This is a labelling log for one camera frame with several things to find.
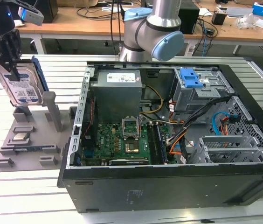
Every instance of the expansion slot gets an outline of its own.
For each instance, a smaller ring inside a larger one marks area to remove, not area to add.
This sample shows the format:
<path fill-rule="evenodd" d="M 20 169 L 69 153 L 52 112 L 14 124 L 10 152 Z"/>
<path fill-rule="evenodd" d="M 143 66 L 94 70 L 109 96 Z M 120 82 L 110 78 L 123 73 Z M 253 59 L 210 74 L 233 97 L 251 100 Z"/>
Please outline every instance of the expansion slot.
<path fill-rule="evenodd" d="M 159 125 L 155 125 L 153 128 L 154 128 L 155 135 L 157 135 L 156 139 L 158 141 L 157 141 L 156 145 L 158 148 L 158 152 L 162 157 L 162 164 L 164 164 L 167 161 L 167 156 L 166 156 L 166 148 L 165 148 L 162 136 L 161 136 L 161 130 L 160 130 Z"/>
<path fill-rule="evenodd" d="M 147 125 L 147 135 L 148 135 L 148 145 L 150 150 L 151 164 L 164 164 L 164 162 L 166 161 L 162 153 L 163 150 L 162 148 L 164 148 L 164 143 L 161 138 L 159 126 Z"/>

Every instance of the sticker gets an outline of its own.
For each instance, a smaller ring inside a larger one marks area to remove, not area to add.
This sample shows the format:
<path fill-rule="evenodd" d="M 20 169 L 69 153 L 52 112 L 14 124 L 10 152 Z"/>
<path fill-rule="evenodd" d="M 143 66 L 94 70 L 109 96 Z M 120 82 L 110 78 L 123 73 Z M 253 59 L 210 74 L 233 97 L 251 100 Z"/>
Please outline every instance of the sticker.
<path fill-rule="evenodd" d="M 135 73 L 109 73 L 107 77 L 108 83 L 135 83 Z"/>
<path fill-rule="evenodd" d="M 30 77 L 28 74 L 19 74 L 18 81 L 10 81 L 8 75 L 4 75 L 8 88 L 16 98 L 16 100 L 28 103 L 28 102 L 37 102 L 38 97 L 36 95 L 35 88 L 30 84 Z"/>
<path fill-rule="evenodd" d="M 194 145 L 194 141 L 189 141 L 186 147 L 193 147 L 193 145 Z"/>
<path fill-rule="evenodd" d="M 126 204 L 138 204 L 142 200 L 140 199 L 143 196 L 143 190 L 128 190 L 125 198 Z"/>
<path fill-rule="evenodd" d="M 183 157 L 183 155 L 180 155 L 180 161 L 182 164 L 186 164 L 187 160 Z"/>
<path fill-rule="evenodd" d="M 208 79 L 200 79 L 201 83 L 209 83 Z"/>
<path fill-rule="evenodd" d="M 170 104 L 169 108 L 170 108 L 170 112 L 174 112 L 174 105 Z"/>
<path fill-rule="evenodd" d="M 17 152 L 28 151 L 26 148 L 16 148 L 15 150 L 16 150 Z"/>

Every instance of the motherboard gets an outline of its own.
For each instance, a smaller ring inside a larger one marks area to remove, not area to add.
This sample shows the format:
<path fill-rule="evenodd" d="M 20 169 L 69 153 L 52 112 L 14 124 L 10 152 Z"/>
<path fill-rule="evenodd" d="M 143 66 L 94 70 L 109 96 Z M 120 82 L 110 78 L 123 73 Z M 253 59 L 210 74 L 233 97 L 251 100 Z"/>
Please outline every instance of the motherboard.
<path fill-rule="evenodd" d="M 169 137 L 166 124 L 99 123 L 96 145 L 83 148 L 81 163 L 85 166 L 164 164 L 167 162 L 165 141 Z"/>

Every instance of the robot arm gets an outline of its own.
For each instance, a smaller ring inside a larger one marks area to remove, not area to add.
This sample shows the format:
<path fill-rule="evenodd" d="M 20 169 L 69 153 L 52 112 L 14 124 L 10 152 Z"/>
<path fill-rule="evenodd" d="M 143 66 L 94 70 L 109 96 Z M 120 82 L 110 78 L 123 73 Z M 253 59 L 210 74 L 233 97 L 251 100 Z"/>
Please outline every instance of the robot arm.
<path fill-rule="evenodd" d="M 180 5 L 181 0 L 154 0 L 152 10 L 127 10 L 120 61 L 145 62 L 152 57 L 167 61 L 176 56 L 184 44 L 178 17 Z"/>
<path fill-rule="evenodd" d="M 16 64 L 20 62 L 20 33 L 14 29 L 14 21 L 8 5 L 19 6 L 19 16 L 28 22 L 41 25 L 43 15 L 35 7 L 19 0 L 0 0 L 0 70 L 4 68 L 10 73 L 10 81 L 19 81 Z"/>

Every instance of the blue hard drive label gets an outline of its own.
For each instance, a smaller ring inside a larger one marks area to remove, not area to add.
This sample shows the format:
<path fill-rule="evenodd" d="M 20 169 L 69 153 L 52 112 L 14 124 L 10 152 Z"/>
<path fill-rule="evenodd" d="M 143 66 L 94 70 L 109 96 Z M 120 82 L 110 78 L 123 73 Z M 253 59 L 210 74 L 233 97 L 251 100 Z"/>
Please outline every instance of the blue hard drive label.
<path fill-rule="evenodd" d="M 38 96 L 35 88 L 31 85 L 31 80 L 28 74 L 20 74 L 19 81 L 10 81 L 8 75 L 4 75 L 8 87 L 17 101 L 23 103 L 37 102 Z"/>

